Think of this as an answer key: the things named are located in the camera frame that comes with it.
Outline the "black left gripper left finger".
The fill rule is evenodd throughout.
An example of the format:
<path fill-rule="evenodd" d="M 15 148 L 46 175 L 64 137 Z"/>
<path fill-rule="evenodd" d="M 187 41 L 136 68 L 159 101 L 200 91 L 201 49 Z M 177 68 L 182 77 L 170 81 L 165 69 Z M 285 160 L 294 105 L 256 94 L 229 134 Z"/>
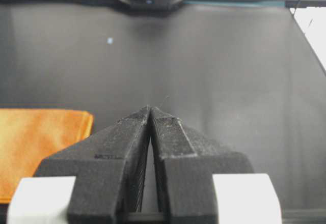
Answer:
<path fill-rule="evenodd" d="M 36 177 L 76 177 L 69 223 L 117 223 L 119 214 L 141 211 L 149 117 L 145 106 L 40 162 Z"/>

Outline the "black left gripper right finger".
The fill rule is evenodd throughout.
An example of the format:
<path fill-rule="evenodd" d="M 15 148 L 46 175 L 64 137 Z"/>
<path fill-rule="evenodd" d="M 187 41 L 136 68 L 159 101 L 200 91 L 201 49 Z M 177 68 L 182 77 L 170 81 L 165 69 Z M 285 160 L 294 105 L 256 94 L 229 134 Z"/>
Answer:
<path fill-rule="evenodd" d="M 253 173 L 248 157 L 152 107 L 158 207 L 169 223 L 217 223 L 214 174 Z"/>

